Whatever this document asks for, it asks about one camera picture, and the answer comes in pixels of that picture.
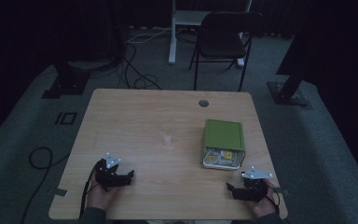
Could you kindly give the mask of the person's left hand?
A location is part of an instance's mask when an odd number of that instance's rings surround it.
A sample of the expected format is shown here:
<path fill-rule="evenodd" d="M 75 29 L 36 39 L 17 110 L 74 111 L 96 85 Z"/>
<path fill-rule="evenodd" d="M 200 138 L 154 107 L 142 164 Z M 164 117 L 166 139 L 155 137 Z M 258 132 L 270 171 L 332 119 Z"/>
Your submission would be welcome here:
<path fill-rule="evenodd" d="M 92 182 L 87 195 L 87 207 L 106 211 L 111 207 L 119 191 L 120 188 L 111 188 L 105 191 L 97 182 Z"/>

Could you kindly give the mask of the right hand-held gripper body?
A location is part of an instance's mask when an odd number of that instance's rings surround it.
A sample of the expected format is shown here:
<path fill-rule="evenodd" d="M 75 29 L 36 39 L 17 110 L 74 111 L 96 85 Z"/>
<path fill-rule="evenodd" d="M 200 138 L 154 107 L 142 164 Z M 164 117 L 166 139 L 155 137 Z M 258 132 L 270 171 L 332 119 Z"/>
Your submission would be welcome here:
<path fill-rule="evenodd" d="M 268 186 L 264 180 L 272 178 L 272 173 L 252 166 L 248 171 L 242 172 L 241 176 L 245 201 L 258 203 L 268 194 Z"/>

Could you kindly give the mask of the black stand base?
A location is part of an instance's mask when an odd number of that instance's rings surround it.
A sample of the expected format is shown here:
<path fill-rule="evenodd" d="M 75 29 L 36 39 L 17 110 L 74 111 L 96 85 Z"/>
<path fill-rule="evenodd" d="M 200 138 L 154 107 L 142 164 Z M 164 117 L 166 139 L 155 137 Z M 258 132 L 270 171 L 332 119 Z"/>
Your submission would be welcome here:
<path fill-rule="evenodd" d="M 43 93 L 43 99 L 59 99 L 62 95 L 83 94 L 90 73 L 76 71 L 67 62 L 55 63 L 53 66 L 58 75 L 51 87 Z"/>

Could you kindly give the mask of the black slanted metal stand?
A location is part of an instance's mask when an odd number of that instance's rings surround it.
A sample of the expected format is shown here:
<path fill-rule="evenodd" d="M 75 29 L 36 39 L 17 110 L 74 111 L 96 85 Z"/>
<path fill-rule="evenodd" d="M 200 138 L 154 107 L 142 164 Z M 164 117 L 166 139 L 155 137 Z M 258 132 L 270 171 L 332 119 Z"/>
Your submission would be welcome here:
<path fill-rule="evenodd" d="M 310 68 L 307 53 L 300 42 L 302 26 L 307 19 L 314 0 L 297 0 L 301 7 L 294 10 L 293 22 L 296 27 L 292 34 L 292 43 L 283 56 L 277 70 L 278 75 L 286 75 L 284 82 L 269 81 L 268 88 L 276 105 L 297 105 L 307 107 L 310 101 L 306 100 L 299 89 L 302 81 L 307 79 Z"/>

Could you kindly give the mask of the white box with green lid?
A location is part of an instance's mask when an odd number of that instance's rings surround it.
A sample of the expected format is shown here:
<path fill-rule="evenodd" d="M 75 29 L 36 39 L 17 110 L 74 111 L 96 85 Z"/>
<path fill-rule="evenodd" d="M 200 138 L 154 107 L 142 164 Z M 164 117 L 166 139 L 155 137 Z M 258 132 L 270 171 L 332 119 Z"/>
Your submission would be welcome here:
<path fill-rule="evenodd" d="M 240 122 L 207 119 L 202 136 L 203 152 L 201 163 L 205 168 L 220 170 L 238 170 L 245 158 L 245 143 L 243 128 Z M 221 157 L 217 164 L 204 162 L 208 151 L 216 151 L 220 154 L 222 150 L 232 151 L 233 161 L 224 161 Z"/>

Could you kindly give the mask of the black folding chair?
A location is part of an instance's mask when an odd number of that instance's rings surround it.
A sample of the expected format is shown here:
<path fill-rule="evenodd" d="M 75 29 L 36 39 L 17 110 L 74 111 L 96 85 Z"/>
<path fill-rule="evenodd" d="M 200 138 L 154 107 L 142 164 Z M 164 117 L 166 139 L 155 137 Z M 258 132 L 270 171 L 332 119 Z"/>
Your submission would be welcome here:
<path fill-rule="evenodd" d="M 201 63 L 229 63 L 230 69 L 238 59 L 243 59 L 238 88 L 241 91 L 252 41 L 262 23 L 263 15 L 259 12 L 216 11 L 206 15 L 197 32 L 189 64 L 189 69 L 195 66 L 193 90 L 197 89 Z"/>

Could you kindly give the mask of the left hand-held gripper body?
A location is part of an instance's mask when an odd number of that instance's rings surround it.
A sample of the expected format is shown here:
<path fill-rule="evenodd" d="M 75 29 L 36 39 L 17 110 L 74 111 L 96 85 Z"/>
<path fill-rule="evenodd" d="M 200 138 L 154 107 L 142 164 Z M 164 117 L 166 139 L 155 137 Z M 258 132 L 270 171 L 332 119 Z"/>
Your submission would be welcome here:
<path fill-rule="evenodd" d="M 105 154 L 105 158 L 100 159 L 95 165 L 95 180 L 105 191 L 112 187 L 123 187 L 127 185 L 127 177 L 118 175 L 117 168 L 121 159 L 110 152 Z"/>

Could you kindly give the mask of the person's right hand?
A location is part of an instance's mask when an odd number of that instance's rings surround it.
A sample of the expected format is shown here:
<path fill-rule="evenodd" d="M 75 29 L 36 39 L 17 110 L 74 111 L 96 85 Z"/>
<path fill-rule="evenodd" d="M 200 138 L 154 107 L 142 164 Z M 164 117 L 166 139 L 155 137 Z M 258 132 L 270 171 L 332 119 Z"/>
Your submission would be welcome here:
<path fill-rule="evenodd" d="M 278 213 L 278 207 L 273 198 L 274 185 L 267 179 L 264 179 L 264 183 L 268 186 L 268 194 L 258 203 L 248 203 L 249 208 L 256 218 Z"/>

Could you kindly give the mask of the clear plastic cup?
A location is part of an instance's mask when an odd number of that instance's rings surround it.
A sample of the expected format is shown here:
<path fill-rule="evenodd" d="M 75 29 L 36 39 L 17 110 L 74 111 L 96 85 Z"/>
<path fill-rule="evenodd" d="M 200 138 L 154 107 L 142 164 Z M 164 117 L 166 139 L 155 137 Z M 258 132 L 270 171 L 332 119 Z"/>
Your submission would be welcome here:
<path fill-rule="evenodd" d="M 161 143 L 165 147 L 171 147 L 174 144 L 174 139 L 176 136 L 176 128 L 170 125 L 162 125 L 159 128 L 159 133 L 161 135 Z"/>

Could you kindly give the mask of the white desk frame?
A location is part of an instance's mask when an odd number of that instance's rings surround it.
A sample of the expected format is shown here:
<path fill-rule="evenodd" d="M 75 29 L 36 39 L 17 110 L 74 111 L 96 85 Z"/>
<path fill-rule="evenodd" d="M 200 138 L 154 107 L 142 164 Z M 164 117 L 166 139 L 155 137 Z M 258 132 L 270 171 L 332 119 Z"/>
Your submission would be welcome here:
<path fill-rule="evenodd" d="M 178 10 L 176 8 L 176 1 L 172 0 L 172 14 L 171 14 L 171 40 L 170 40 L 170 51 L 168 57 L 168 64 L 176 63 L 176 28 L 178 25 L 190 25 L 199 26 L 208 14 L 208 11 L 197 11 L 197 10 Z"/>

